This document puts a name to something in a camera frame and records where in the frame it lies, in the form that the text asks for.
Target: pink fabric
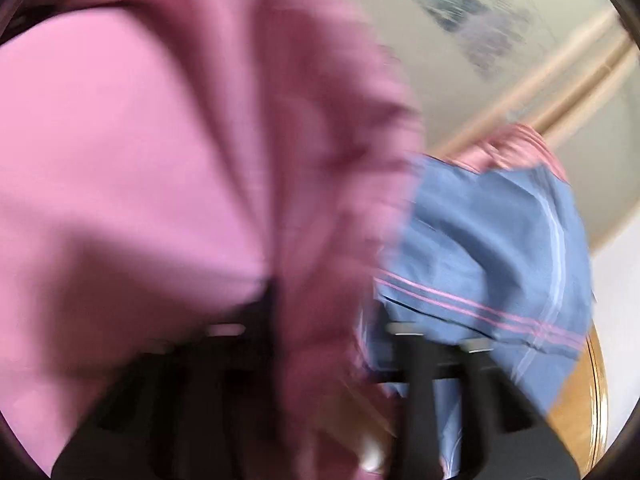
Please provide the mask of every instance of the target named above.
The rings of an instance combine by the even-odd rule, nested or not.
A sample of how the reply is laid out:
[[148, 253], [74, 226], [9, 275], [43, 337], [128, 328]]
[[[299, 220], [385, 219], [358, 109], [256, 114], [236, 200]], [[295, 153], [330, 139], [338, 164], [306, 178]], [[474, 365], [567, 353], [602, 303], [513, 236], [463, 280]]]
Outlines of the pink fabric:
[[533, 168], [546, 164], [556, 177], [566, 181], [564, 168], [551, 153], [542, 136], [530, 126], [519, 123], [498, 128], [444, 161], [475, 173]]
[[0, 48], [0, 410], [49, 472], [121, 365], [276, 276], [314, 478], [308, 422], [411, 196], [405, 88], [346, 0], [95, 1], [127, 7]]

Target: blue fabric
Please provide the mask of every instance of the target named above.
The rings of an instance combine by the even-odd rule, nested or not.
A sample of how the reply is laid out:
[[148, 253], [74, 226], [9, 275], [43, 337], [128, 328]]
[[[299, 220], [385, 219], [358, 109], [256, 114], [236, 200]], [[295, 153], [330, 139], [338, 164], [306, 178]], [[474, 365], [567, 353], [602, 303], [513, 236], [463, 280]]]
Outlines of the blue fabric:
[[[399, 247], [376, 280], [392, 320], [449, 344], [487, 336], [494, 359], [542, 412], [552, 405], [591, 322], [588, 244], [568, 184], [546, 166], [475, 174], [423, 158]], [[370, 327], [372, 366], [393, 359]], [[456, 470], [455, 381], [437, 381], [441, 449]]]

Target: wooden floor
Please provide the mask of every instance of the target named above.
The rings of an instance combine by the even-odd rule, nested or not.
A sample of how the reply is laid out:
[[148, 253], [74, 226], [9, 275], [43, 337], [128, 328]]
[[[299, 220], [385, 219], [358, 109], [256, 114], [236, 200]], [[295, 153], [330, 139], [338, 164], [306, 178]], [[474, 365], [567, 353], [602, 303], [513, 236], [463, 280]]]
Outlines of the wooden floor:
[[549, 415], [585, 476], [604, 454], [607, 441], [607, 383], [600, 343], [592, 327], [587, 349]]

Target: white wall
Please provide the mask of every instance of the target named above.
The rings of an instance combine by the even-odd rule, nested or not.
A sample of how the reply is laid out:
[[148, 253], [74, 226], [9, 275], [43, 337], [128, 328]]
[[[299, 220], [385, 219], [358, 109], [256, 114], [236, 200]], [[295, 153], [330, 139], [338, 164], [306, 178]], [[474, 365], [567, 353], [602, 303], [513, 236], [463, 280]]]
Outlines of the white wall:
[[[500, 70], [482, 77], [465, 57], [455, 34], [443, 31], [414, 0], [356, 0], [391, 47], [422, 108], [430, 148], [444, 142], [512, 88], [579, 25], [610, 6], [608, 0], [503, 0], [526, 10], [530, 23], [520, 43], [500, 58]], [[485, 23], [482, 30], [491, 26]]]
[[640, 214], [594, 257], [593, 279], [609, 389], [609, 447], [640, 397]]

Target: pink stripe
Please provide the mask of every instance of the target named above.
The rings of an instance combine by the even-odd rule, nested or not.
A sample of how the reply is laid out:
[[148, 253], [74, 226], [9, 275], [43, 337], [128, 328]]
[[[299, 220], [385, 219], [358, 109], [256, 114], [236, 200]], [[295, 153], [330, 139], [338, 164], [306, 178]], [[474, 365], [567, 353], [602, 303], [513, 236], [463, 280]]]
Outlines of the pink stripe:
[[467, 300], [465, 298], [460, 298], [459, 296], [454, 296], [453, 294], [448, 294], [447, 292], [443, 292], [442, 290], [436, 290], [435, 288], [430, 288], [428, 286], [421, 285], [420, 283], [410, 282], [409, 280], [403, 278], [402, 276], [398, 276], [397, 274], [393, 274], [392, 272], [388, 272], [388, 270], [380, 269], [384, 274], [391, 276], [395, 280], [406, 283], [407, 285], [414, 286], [416, 288], [421, 288], [424, 291], [430, 292], [431, 294], [437, 294], [438, 296], [442, 296], [443, 298], [449, 298], [450, 300], [459, 301], [460, 303], [465, 303], [470, 306], [474, 306], [476, 308], [480, 308], [481, 310], [486, 310], [495, 314], [496, 316], [505, 317], [507, 319], [511, 319], [512, 321], [517, 321], [520, 323], [533, 324], [539, 327], [543, 327], [546, 330], [550, 330], [551, 332], [556, 332], [557, 334], [563, 335], [568, 338], [572, 338], [578, 343], [584, 341], [584, 336], [577, 334], [575, 332], [569, 332], [568, 330], [564, 330], [557, 326], [548, 324], [548, 323], [540, 323], [538, 320], [531, 319], [529, 317], [517, 316], [515, 314], [509, 314], [508, 312], [503, 312], [501, 310], [495, 310], [490, 306], [486, 306], [480, 303], [476, 303], [475, 301]]
[[379, 278], [375, 278], [375, 280], [378, 283], [382, 283], [383, 285], [390, 286], [391, 288], [399, 290], [400, 292], [404, 292], [405, 294], [408, 294], [409, 296], [413, 296], [414, 298], [417, 298], [418, 300], [425, 301], [427, 303], [431, 303], [431, 304], [434, 304], [434, 305], [437, 305], [437, 306], [441, 306], [442, 308], [446, 308], [447, 310], [453, 310], [454, 312], [459, 312], [460, 314], [466, 314], [467, 316], [475, 317], [476, 319], [481, 319], [482, 321], [485, 321], [485, 322], [487, 322], [489, 324], [497, 326], [498, 328], [503, 328], [505, 330], [510, 330], [511, 332], [517, 332], [517, 333], [529, 333], [531, 335], [538, 336], [538, 337], [541, 337], [543, 339], [546, 339], [551, 343], [563, 344], [565, 346], [569, 346], [569, 347], [574, 348], [576, 350], [582, 350], [582, 347], [583, 347], [583, 344], [578, 345], [575, 341], [573, 341], [571, 339], [566, 339], [566, 338], [562, 338], [560, 336], [554, 336], [554, 335], [551, 335], [551, 334], [541, 334], [540, 332], [537, 332], [537, 331], [533, 330], [532, 328], [530, 328], [528, 326], [519, 327], [519, 326], [514, 326], [514, 325], [502, 323], [500, 321], [495, 321], [493, 319], [489, 319], [487, 317], [480, 316], [480, 314], [477, 314], [476, 312], [472, 312], [470, 310], [465, 310], [464, 308], [460, 308], [458, 306], [454, 306], [454, 305], [449, 304], [449, 303], [442, 303], [441, 301], [430, 300], [429, 298], [425, 298], [424, 296], [420, 296], [419, 294], [414, 294], [413, 292], [409, 292], [408, 290], [405, 290], [404, 288], [401, 288], [400, 286], [393, 285], [393, 284], [391, 284], [389, 282], [386, 282], [385, 280], [380, 280]]

